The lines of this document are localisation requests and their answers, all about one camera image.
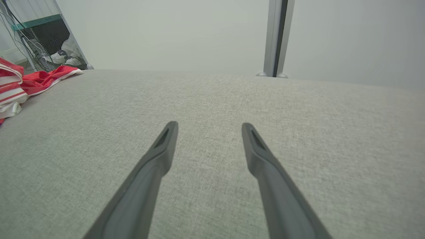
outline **silver metal frame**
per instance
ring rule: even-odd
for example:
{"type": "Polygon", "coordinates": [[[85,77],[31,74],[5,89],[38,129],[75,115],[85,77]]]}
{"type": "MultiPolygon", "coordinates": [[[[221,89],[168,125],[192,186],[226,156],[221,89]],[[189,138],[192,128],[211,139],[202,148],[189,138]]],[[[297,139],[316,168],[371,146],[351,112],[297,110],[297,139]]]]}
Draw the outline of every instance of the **silver metal frame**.
{"type": "MultiPolygon", "coordinates": [[[[60,10],[60,7],[59,7],[59,5],[57,4],[56,0],[53,0],[53,3],[54,3],[54,5],[56,6],[56,8],[57,8],[57,10],[58,10],[58,12],[59,12],[59,14],[60,14],[60,16],[62,17],[62,20],[63,20],[63,22],[65,23],[65,26],[66,26],[66,28],[68,29],[68,32],[69,32],[70,36],[74,36],[74,34],[72,34],[71,28],[69,27],[68,23],[66,22],[66,19],[65,19],[65,17],[63,16],[62,11],[60,10]]],[[[85,63],[87,64],[87,68],[88,68],[88,69],[93,68],[91,65],[89,65],[89,64],[88,64],[87,58],[85,58],[85,55],[84,55],[84,53],[83,53],[83,52],[82,52],[82,50],[81,50],[81,47],[78,45],[78,41],[77,41],[77,46],[78,46],[78,48],[80,49],[80,53],[81,53],[81,56],[82,56],[83,60],[84,60],[84,61],[85,61],[85,63]]]]}
{"type": "Polygon", "coordinates": [[[285,63],[286,49],[288,48],[289,32],[291,30],[294,5],[295,0],[288,0],[288,5],[286,7],[285,25],[283,26],[282,45],[280,47],[281,49],[279,54],[278,71],[276,73],[276,77],[279,78],[288,78],[288,76],[283,73],[283,65],[285,63]]]}
{"type": "Polygon", "coordinates": [[[269,18],[267,20],[266,52],[264,54],[263,72],[257,76],[273,76],[276,50],[278,47],[279,22],[281,18],[282,0],[269,1],[269,18]]]}

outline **metal leg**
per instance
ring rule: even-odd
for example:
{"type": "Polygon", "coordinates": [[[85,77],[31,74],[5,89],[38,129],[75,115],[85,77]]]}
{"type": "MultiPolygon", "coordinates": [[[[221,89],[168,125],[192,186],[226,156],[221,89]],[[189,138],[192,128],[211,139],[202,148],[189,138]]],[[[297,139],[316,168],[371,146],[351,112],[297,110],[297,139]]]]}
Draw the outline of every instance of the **metal leg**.
{"type": "Polygon", "coordinates": [[[280,49],[279,62],[278,62],[277,77],[279,78],[288,78],[288,76],[283,73],[283,65],[285,63],[286,49],[288,48],[289,32],[291,30],[292,14],[294,13],[294,6],[295,6],[295,0],[288,0],[288,4],[286,5],[285,24],[283,27],[282,43],[280,47],[281,49],[280,49]]]}
{"type": "Polygon", "coordinates": [[[276,51],[278,47],[279,24],[282,0],[269,0],[269,18],[267,20],[266,52],[264,54],[264,72],[257,76],[273,77],[276,51]]]}
{"type": "MultiPolygon", "coordinates": [[[[22,44],[24,44],[24,46],[25,46],[25,41],[21,37],[20,37],[20,39],[21,39],[22,44]]],[[[27,47],[25,47],[25,53],[26,53],[27,59],[28,59],[30,65],[31,65],[31,67],[33,68],[34,72],[36,72],[37,70],[35,68],[34,62],[32,61],[31,52],[29,52],[27,47]]]]}

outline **gray upholstered surface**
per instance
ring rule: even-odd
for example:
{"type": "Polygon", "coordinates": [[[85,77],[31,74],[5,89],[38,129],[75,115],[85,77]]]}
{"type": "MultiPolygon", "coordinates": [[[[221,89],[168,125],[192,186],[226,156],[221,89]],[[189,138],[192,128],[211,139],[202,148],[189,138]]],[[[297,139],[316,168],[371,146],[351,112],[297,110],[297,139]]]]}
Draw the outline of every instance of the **gray upholstered surface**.
{"type": "Polygon", "coordinates": [[[0,128],[0,238],[81,238],[170,120],[150,238],[267,238],[252,123],[335,238],[425,235],[423,91],[90,70],[0,128]]]}

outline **person's leg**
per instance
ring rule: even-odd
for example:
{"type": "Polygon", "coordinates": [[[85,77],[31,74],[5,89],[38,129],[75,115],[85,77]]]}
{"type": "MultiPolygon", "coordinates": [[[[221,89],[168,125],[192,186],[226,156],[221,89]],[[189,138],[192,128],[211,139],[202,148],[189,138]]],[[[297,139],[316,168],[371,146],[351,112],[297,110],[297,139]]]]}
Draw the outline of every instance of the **person's leg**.
{"type": "Polygon", "coordinates": [[[54,63],[54,64],[62,64],[62,63],[66,63],[67,60],[71,57],[76,58],[77,60],[71,60],[71,62],[69,62],[68,65],[73,65],[77,63],[79,65],[81,64],[79,59],[82,58],[82,55],[77,46],[77,41],[72,35],[70,35],[69,38],[63,42],[60,50],[58,50],[56,53],[52,54],[49,57],[43,57],[43,58],[46,61],[54,63]]]}
{"type": "Polygon", "coordinates": [[[82,58],[80,50],[77,46],[77,41],[73,35],[70,35],[69,38],[63,42],[61,49],[64,50],[70,57],[82,58]]]}

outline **white wall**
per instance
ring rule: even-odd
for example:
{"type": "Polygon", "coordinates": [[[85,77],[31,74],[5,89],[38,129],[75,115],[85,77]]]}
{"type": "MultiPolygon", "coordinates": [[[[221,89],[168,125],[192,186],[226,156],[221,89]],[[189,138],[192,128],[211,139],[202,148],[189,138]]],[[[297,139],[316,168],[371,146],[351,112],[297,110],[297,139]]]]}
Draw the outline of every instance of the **white wall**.
{"type": "MultiPolygon", "coordinates": [[[[8,0],[7,4],[13,14],[22,23],[59,14],[53,0],[8,0]]],[[[16,43],[16,45],[24,52],[25,49],[21,44],[16,43]]],[[[12,63],[19,63],[26,60],[22,53],[18,51],[3,23],[0,23],[0,57],[12,63]]]]}
{"type": "Polygon", "coordinates": [[[269,0],[57,0],[96,69],[263,71],[269,0]]]}
{"type": "Polygon", "coordinates": [[[295,0],[283,73],[425,88],[425,1],[295,0]]]}

